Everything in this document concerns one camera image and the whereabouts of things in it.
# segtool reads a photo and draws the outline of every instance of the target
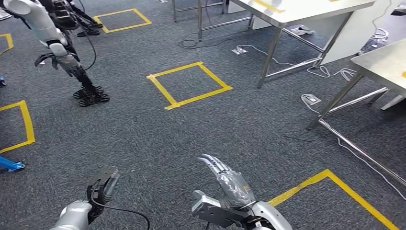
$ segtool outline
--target stainless steel table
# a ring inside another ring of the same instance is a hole
[[[211,7],[211,6],[217,6],[217,5],[221,5],[222,6],[221,13],[225,13],[225,11],[226,11],[226,0],[222,0],[221,2],[216,2],[216,3],[212,3],[212,4],[208,4],[208,5],[204,5],[204,6],[201,6],[201,7],[205,8],[205,7]],[[191,11],[191,10],[195,10],[195,9],[197,9],[197,6],[192,6],[192,7],[182,8],[182,9],[176,9],[176,1],[172,0],[173,21],[176,22],[176,23],[178,22],[178,19],[176,17],[177,12]]]
[[[337,137],[345,141],[356,151],[358,151],[363,157],[370,160],[379,168],[386,171],[393,178],[399,181],[401,184],[406,186],[406,180],[397,175],[395,172],[391,171],[385,167],[380,162],[372,158],[364,150],[356,146],[354,143],[345,138],[338,131],[333,129],[323,118],[324,116],[345,108],[349,105],[355,104],[362,100],[367,99],[368,97],[374,96],[372,101],[373,103],[379,97],[381,97],[386,91],[390,90],[396,92],[397,94],[406,97],[406,39],[393,43],[388,46],[376,49],[364,55],[354,57],[351,61],[355,65],[355,69],[358,71],[358,74],[354,76],[351,81],[347,83],[346,86],[336,95],[336,97],[328,104],[328,106],[316,117],[307,127],[307,129],[314,128],[318,123],[324,126],[326,129],[334,133]],[[366,76],[376,81],[379,84],[386,86],[385,88],[376,90],[370,94],[352,100],[350,102],[344,103],[340,106],[334,107],[363,77]]]
[[[231,0],[235,4],[241,6],[242,8],[247,9],[251,12],[251,17],[242,18],[234,20],[231,22],[226,22],[218,25],[212,25],[206,28],[202,27],[202,3],[201,0],[198,1],[198,14],[199,14],[199,41],[202,40],[202,33],[204,30],[213,29],[219,26],[229,25],[232,23],[237,23],[241,21],[246,21],[252,19],[252,15],[255,15],[264,21],[277,27],[275,35],[271,39],[271,43],[268,50],[268,57],[265,60],[265,65],[262,70],[261,78],[258,82],[258,88],[261,88],[264,84],[266,78],[273,75],[292,70],[310,63],[314,63],[314,66],[317,66],[321,61],[326,57],[326,54],[329,52],[333,46],[335,40],[338,38],[341,30],[344,28],[348,19],[352,13],[356,10],[372,6],[375,0]],[[329,43],[326,45],[326,48],[320,48],[313,43],[302,39],[298,35],[290,32],[285,29],[287,26],[305,24],[311,20],[323,19],[339,14],[346,14],[346,18],[341,23],[341,26],[337,32],[330,39]],[[304,61],[297,65],[291,66],[289,68],[277,71],[275,73],[268,74],[268,68],[272,56],[274,54],[276,45],[278,43],[279,37],[281,36],[282,31],[285,31],[289,35],[297,38],[303,43],[309,45],[315,50],[321,53],[320,57],[313,58],[311,60]]]

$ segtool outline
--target robot forearm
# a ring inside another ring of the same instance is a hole
[[[62,210],[58,222],[51,230],[87,230],[91,209],[92,205],[87,201],[78,200],[71,203]]]

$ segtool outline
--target white cable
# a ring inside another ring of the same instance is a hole
[[[237,45],[237,48],[241,48],[241,47],[252,47],[252,48],[254,48],[254,49],[256,49],[257,51],[259,51],[259,52],[261,52],[261,53],[263,53],[263,54],[265,54],[266,56],[268,55],[267,53],[265,53],[264,51],[262,51],[262,50],[260,50],[260,49],[258,49],[258,48],[256,48],[255,46],[253,46],[253,45]],[[294,64],[291,64],[291,63],[286,63],[286,62],[278,62],[278,60],[276,60],[275,58],[272,58],[272,60],[274,60],[277,64],[285,64],[285,65],[290,65],[290,66],[294,66]]]
[[[326,74],[326,76],[323,76],[321,74],[310,71],[310,69],[312,69],[312,68],[313,67],[308,68],[307,72],[309,72],[311,74],[314,74],[314,75],[317,75],[317,76],[322,77],[322,78],[329,78],[329,77],[332,77],[332,76],[336,76],[337,74],[340,73],[345,80],[350,81],[351,78],[355,74],[357,74],[357,72],[355,70],[348,69],[348,68],[340,69],[337,73],[331,74],[326,67],[320,66],[319,67],[320,71],[323,72],[324,74]]]
[[[374,170],[377,174],[379,174],[395,191],[397,191],[397,193],[399,193],[399,195],[406,200],[406,197],[399,191],[399,189],[397,189],[392,183],[390,183],[388,181],[388,179],[382,174],[380,173],[378,170],[376,170],[375,168],[373,168],[366,160],[362,159],[361,157],[359,157],[357,154],[355,154],[350,148],[348,148],[347,146],[344,146],[341,144],[340,142],[340,138],[338,139],[338,145],[340,145],[341,147],[346,148],[348,151],[350,151],[356,158],[360,159],[361,161],[363,161],[366,165],[368,165],[372,170]]]
[[[252,48],[256,49],[257,51],[259,51],[259,52],[261,52],[261,53],[263,53],[263,54],[265,54],[265,55],[268,55],[266,52],[264,52],[264,51],[262,51],[262,50],[256,48],[256,47],[253,46],[253,45],[237,45],[237,46],[236,46],[237,49],[238,49],[238,48],[242,48],[242,47],[252,47]],[[279,61],[276,60],[275,58],[272,58],[272,59],[273,59],[277,64],[284,64],[284,65],[294,66],[294,64],[291,64],[291,63],[279,62]],[[314,75],[317,75],[317,76],[319,76],[319,77],[322,77],[322,78],[329,78],[329,77],[332,77],[332,76],[335,76],[335,75],[341,73],[342,77],[343,77],[345,80],[347,80],[347,81],[350,81],[351,77],[353,77],[353,76],[357,73],[355,70],[344,68],[344,69],[341,69],[340,71],[338,71],[338,72],[335,73],[335,74],[330,74],[330,72],[328,71],[328,69],[327,69],[326,67],[320,66],[320,67],[319,67],[319,68],[320,68],[320,71],[322,71],[324,74],[326,74],[326,76],[323,76],[323,75],[321,75],[321,74],[318,74],[318,73],[315,73],[315,72],[311,72],[311,71],[310,71],[311,68],[313,68],[313,67],[308,68],[308,69],[307,69],[307,72],[309,72],[309,73],[311,73],[311,74],[314,74]]]
[[[318,111],[312,109],[312,108],[310,107],[310,105],[309,105],[308,103],[306,103],[306,101],[303,99],[303,97],[306,96],[306,95],[308,95],[308,94],[303,94],[303,95],[301,96],[301,99],[302,99],[303,103],[304,103],[304,104],[307,106],[307,108],[309,108],[311,111],[320,114]],[[372,167],[366,160],[362,159],[360,156],[358,156],[357,154],[355,154],[350,148],[348,148],[347,146],[342,145],[341,142],[340,142],[340,138],[337,138],[337,139],[338,139],[338,145],[339,145],[339,146],[346,148],[346,149],[347,149],[348,151],[350,151],[356,158],[358,158],[358,159],[360,159],[361,161],[363,161],[366,165],[368,165],[368,167],[370,167],[370,168],[371,168],[372,170],[374,170],[377,174],[379,174],[379,175],[388,183],[388,185],[390,185],[390,186],[406,201],[406,197],[399,191],[399,189],[397,189],[392,183],[390,183],[390,182],[388,181],[388,179],[387,179],[382,173],[380,173],[378,170],[376,170],[374,167]]]
[[[305,96],[308,96],[308,94],[303,94],[300,98],[302,99],[302,102],[307,106],[307,108],[309,108],[311,111],[313,111],[313,112],[315,112],[315,113],[320,114],[319,112],[317,112],[316,110],[314,110],[314,109],[312,109],[312,108],[310,107],[310,105],[309,105],[309,104],[305,101],[305,99],[304,99]]]

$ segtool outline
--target electrical cable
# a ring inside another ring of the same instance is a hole
[[[265,53],[265,51],[262,51],[262,50],[256,48],[256,47],[253,46],[253,45],[237,45],[236,47],[237,47],[237,49],[238,49],[238,48],[242,48],[242,47],[252,47],[252,48],[256,49],[257,51],[259,51],[259,52],[261,52],[261,53],[263,53],[263,54],[265,54],[265,55],[268,55],[267,53]],[[274,60],[277,64],[284,64],[284,65],[290,65],[290,66],[293,66],[293,65],[294,65],[294,64],[286,63],[286,62],[279,62],[279,61],[278,61],[277,59],[275,59],[274,57],[272,58],[272,60]],[[350,78],[353,77],[353,76],[357,73],[355,70],[348,69],[348,68],[344,68],[344,69],[341,69],[340,71],[338,71],[337,73],[330,74],[330,72],[328,71],[328,69],[327,69],[326,67],[320,66],[320,67],[319,67],[319,68],[320,68],[320,71],[322,71],[324,74],[326,74],[326,76],[323,76],[323,75],[320,75],[320,74],[318,74],[318,73],[311,72],[311,71],[310,71],[311,68],[313,68],[313,67],[308,68],[308,69],[307,69],[307,72],[309,72],[309,73],[311,73],[311,74],[314,74],[314,75],[317,75],[317,76],[320,76],[320,77],[322,77],[322,78],[329,78],[329,77],[332,77],[332,76],[335,76],[335,75],[341,73],[342,77],[343,77],[345,80],[347,80],[347,81],[350,81]]]
[[[378,26],[375,24],[375,21],[378,20],[378,19],[380,19],[380,18],[382,18],[382,17],[384,17],[385,14],[387,13],[389,7],[391,7],[391,5],[392,5],[392,0],[389,0],[389,5],[386,7],[385,12],[384,12],[381,16],[375,18],[375,19],[372,21],[372,24],[375,26],[375,32],[378,30]]]
[[[379,16],[379,17],[375,18],[374,20],[372,20],[372,24],[373,24],[373,26],[375,27],[375,32],[373,33],[373,35],[372,35],[372,37],[371,37],[372,40],[376,40],[376,41],[377,41],[377,40],[379,40],[379,39],[383,39],[385,42],[388,40],[389,33],[388,33],[386,30],[384,30],[384,29],[379,29],[375,22],[376,22],[376,20],[378,20],[378,19],[380,19],[380,18],[382,18],[382,17],[384,17],[384,16],[386,15],[386,13],[387,13],[389,7],[391,7],[391,5],[392,5],[392,0],[389,0],[389,5],[386,7],[385,12],[384,12],[381,16]],[[379,38],[379,37],[377,37],[377,36],[375,35],[378,30],[382,31],[384,34],[377,34],[377,35],[381,35],[381,36],[383,36],[383,37],[380,37],[380,38]],[[365,49],[365,47],[368,48],[369,43],[370,43],[370,42],[367,42],[367,43],[361,48],[361,51],[363,51],[363,50]]]
[[[80,2],[80,4],[82,5],[83,13],[85,13],[85,6],[83,5],[82,0],[79,0],[79,2]]]
[[[84,26],[83,26],[82,24],[80,24],[79,22],[77,22],[77,23],[82,27],[82,30],[83,30],[83,32],[85,33],[86,38],[88,39],[88,41],[89,41],[89,43],[90,43],[90,45],[91,45],[91,48],[93,49],[93,56],[94,56],[93,62],[92,62],[92,64],[91,64],[89,67],[84,68],[84,70],[86,71],[86,70],[92,68],[93,65],[94,65],[94,63],[96,63],[96,60],[97,60],[97,53],[96,53],[96,49],[94,48],[93,42],[91,42],[91,39],[89,38],[88,34],[86,33],[86,29],[84,28]]]
[[[397,191],[397,193],[399,193],[399,195],[406,200],[406,197],[399,191],[399,189],[397,189],[392,183],[390,183],[388,181],[388,179],[382,174],[380,173],[378,170],[376,170],[374,167],[372,167],[366,160],[362,159],[360,156],[358,156],[357,154],[355,154],[350,148],[348,148],[347,146],[344,146],[341,144],[340,142],[340,138],[337,138],[338,140],[338,145],[340,145],[341,147],[346,148],[348,151],[350,151],[356,158],[358,158],[359,160],[363,161],[366,165],[368,165],[371,169],[373,169],[377,174],[379,174],[395,191]]]
[[[307,95],[307,94],[303,94],[303,95],[301,96],[303,103],[304,103],[311,111],[320,114],[318,111],[312,109],[312,108],[310,107],[310,105],[304,101],[303,96],[306,96],[306,95]],[[378,174],[379,174],[379,175],[406,201],[406,197],[399,191],[399,189],[397,189],[392,183],[390,183],[390,182],[388,181],[388,179],[387,179],[382,173],[380,173],[378,170],[376,170],[374,167],[372,167],[366,160],[362,159],[360,156],[358,156],[357,154],[355,154],[350,148],[348,148],[348,147],[342,145],[341,142],[340,142],[340,138],[337,138],[337,139],[338,139],[338,145],[339,145],[339,146],[344,147],[345,149],[347,149],[348,151],[350,151],[356,158],[358,158],[359,160],[363,161],[368,167],[370,167],[372,170],[374,170],[376,173],[378,173]]]
[[[257,51],[259,51],[259,52],[265,54],[266,56],[268,55],[267,53],[265,53],[264,51],[262,51],[262,50],[256,48],[256,47],[253,46],[253,45],[237,45],[236,47],[237,47],[237,49],[238,49],[238,48],[241,48],[241,47],[252,47],[252,48],[256,49]],[[291,63],[279,62],[279,61],[276,60],[274,57],[272,58],[272,60],[274,60],[277,64],[284,64],[284,65],[294,66],[294,64],[291,64]]]
[[[209,15],[208,7],[205,7],[205,11],[206,11],[207,18],[209,19],[209,25],[212,25],[212,20],[211,20],[210,15]],[[210,35],[211,32],[212,31],[210,30],[208,34],[203,34],[203,36]],[[216,45],[197,46],[197,44],[199,44],[199,42],[197,40],[186,39],[190,35],[198,35],[198,33],[191,33],[191,34],[188,34],[188,35],[184,36],[183,39],[178,43],[178,46],[181,47],[181,48],[184,48],[184,49],[199,49],[199,48],[204,48],[204,47],[218,46],[219,44],[221,44],[221,43],[223,43],[225,41],[232,40],[232,39],[227,39],[227,40],[224,40],[224,41],[222,41],[220,43],[217,43]],[[191,42],[192,44],[191,45],[186,45],[185,42]]]
[[[213,46],[218,46],[219,44],[222,44],[226,41],[234,41],[234,39],[226,39],[224,41],[221,41],[217,44],[214,45],[206,45],[206,46],[197,46],[198,42],[196,40],[192,40],[192,39],[185,39],[186,37],[190,36],[190,35],[196,35],[197,33],[191,33],[186,35],[179,43],[178,46],[184,49],[200,49],[200,48],[205,48],[205,47],[213,47]],[[184,44],[184,42],[194,42],[194,44],[190,45],[190,46],[186,46]]]
[[[309,108],[311,111],[313,111],[313,112],[315,112],[315,113],[317,113],[317,114],[320,115],[320,113],[319,113],[318,111],[312,109],[312,108],[310,107],[310,105],[305,101],[304,97],[306,97],[306,96],[308,96],[308,94],[303,94],[302,96],[300,96],[300,98],[302,99],[302,102],[303,102],[303,103],[307,106],[307,108]]]
[[[355,74],[357,74],[357,72],[356,72],[355,70],[353,70],[353,69],[348,69],[348,68],[340,69],[338,72],[336,72],[336,73],[334,73],[334,74],[331,74],[331,73],[328,71],[328,69],[327,69],[326,67],[324,67],[324,66],[319,66],[320,71],[322,71],[324,74],[326,74],[326,76],[323,76],[323,75],[321,75],[321,74],[318,74],[318,73],[315,73],[315,72],[310,71],[310,69],[312,69],[312,68],[314,68],[314,67],[308,68],[308,69],[307,69],[307,72],[309,72],[309,73],[311,73],[311,74],[314,74],[314,75],[317,75],[317,76],[322,77],[322,78],[333,77],[333,76],[336,76],[337,74],[340,73],[340,74],[342,75],[342,77],[343,77],[346,81],[350,81],[351,78],[352,78]]]
[[[124,211],[124,212],[131,212],[131,213],[135,213],[135,214],[137,214],[137,215],[140,215],[140,216],[142,216],[142,217],[145,219],[145,221],[147,222],[147,230],[149,230],[150,225],[151,225],[151,222],[149,221],[149,219],[148,219],[148,217],[147,217],[146,215],[144,215],[144,214],[142,214],[142,213],[140,213],[140,212],[137,212],[137,211],[132,211],[132,210],[124,209],[124,208],[117,208],[117,207],[102,205],[102,204],[100,204],[100,203],[98,203],[98,202],[96,202],[96,201],[94,200],[93,194],[94,194],[95,191],[96,191],[96,187],[93,189],[93,191],[91,192],[91,195],[90,195],[90,199],[91,199],[91,201],[92,201],[95,205],[100,206],[100,207],[105,207],[105,208],[113,209],[113,210]]]

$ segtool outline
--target black cable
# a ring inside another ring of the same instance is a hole
[[[186,36],[183,38],[183,40],[181,40],[181,41],[178,43],[178,46],[180,46],[181,48],[184,48],[184,49],[200,49],[200,48],[205,48],[205,47],[218,46],[219,44],[221,44],[221,43],[223,43],[223,42],[226,42],[226,41],[234,41],[234,39],[226,39],[226,40],[221,41],[221,42],[219,42],[219,43],[217,43],[217,44],[214,44],[214,45],[197,46],[198,42],[197,42],[196,40],[185,39],[186,37],[188,37],[188,36],[190,36],[190,35],[196,35],[196,34],[197,34],[197,33],[191,33],[191,34],[186,35]],[[190,45],[190,46],[186,46],[186,45],[184,44],[184,42],[194,42],[194,44],[193,44],[193,45]]]
[[[97,54],[96,54],[96,49],[94,48],[94,45],[93,45],[93,43],[91,42],[91,40],[90,40],[90,38],[89,38],[89,36],[88,36],[88,33],[86,32],[85,27],[84,27],[82,24],[80,24],[79,22],[77,22],[77,23],[82,27],[82,30],[83,30],[83,32],[85,33],[85,36],[86,36],[86,38],[88,39],[88,41],[89,41],[89,43],[90,43],[90,45],[91,45],[91,48],[93,49],[94,59],[93,59],[92,64],[91,64],[89,67],[87,67],[86,69],[84,69],[84,70],[86,71],[86,70],[90,69],[90,68],[94,65],[94,63],[96,63]]]
[[[80,4],[82,5],[83,8],[83,13],[85,13],[85,6],[83,6],[82,0],[79,0]]]
[[[385,14],[387,13],[389,7],[391,7],[391,5],[392,5],[392,0],[389,0],[389,5],[386,7],[385,12],[384,12],[381,16],[379,16],[379,17],[375,18],[374,20],[372,20],[372,24],[373,24],[374,27],[375,27],[375,32],[374,32],[374,33],[376,33],[376,31],[378,30],[378,27],[376,26],[375,21],[378,20],[378,19],[380,19],[380,18],[382,18],[382,17],[384,17]],[[371,49],[368,48],[368,45],[369,45],[369,44],[370,44],[370,43],[369,43],[369,40],[368,40],[367,44],[365,44],[365,45],[361,48],[361,51],[362,51],[364,48],[367,48],[367,49],[368,49],[368,52],[371,51]]]
[[[142,214],[142,213],[140,213],[140,212],[136,212],[136,211],[132,211],[132,210],[124,209],[124,208],[117,208],[117,207],[111,207],[111,206],[107,206],[107,205],[102,205],[102,204],[100,204],[100,203],[98,203],[98,202],[96,202],[96,201],[94,200],[94,198],[93,198],[94,191],[96,191],[96,187],[95,187],[95,188],[93,189],[93,191],[91,192],[90,199],[91,199],[91,201],[92,201],[95,205],[101,206],[101,207],[105,207],[105,208],[109,208],[109,209],[113,209],[113,210],[124,211],[124,212],[131,212],[131,213],[135,213],[135,214],[137,214],[137,215],[140,215],[140,216],[142,216],[142,217],[145,219],[145,221],[147,221],[147,230],[149,230],[150,225],[151,225],[151,222],[149,221],[149,219],[148,219],[148,217],[147,217],[146,215],[144,215],[144,214]]]
[[[209,25],[212,25],[212,20],[211,20],[211,18],[210,18],[209,11],[208,11],[207,8],[208,8],[208,7],[205,7],[206,15],[207,15],[207,18],[209,19]],[[184,48],[184,49],[199,49],[199,48],[204,48],[204,47],[218,46],[219,44],[221,44],[221,43],[223,43],[223,42],[225,42],[225,41],[229,41],[229,40],[233,41],[233,39],[227,39],[227,40],[224,40],[224,41],[222,41],[222,42],[220,42],[220,43],[217,43],[217,44],[215,44],[215,45],[197,46],[197,44],[199,44],[198,41],[193,40],[193,39],[186,39],[186,37],[188,37],[188,36],[190,36],[190,35],[198,35],[198,33],[191,33],[191,34],[188,34],[188,35],[184,36],[184,38],[178,43],[178,46],[180,46],[181,48]],[[192,42],[192,44],[191,44],[191,45],[185,45],[185,42]]]

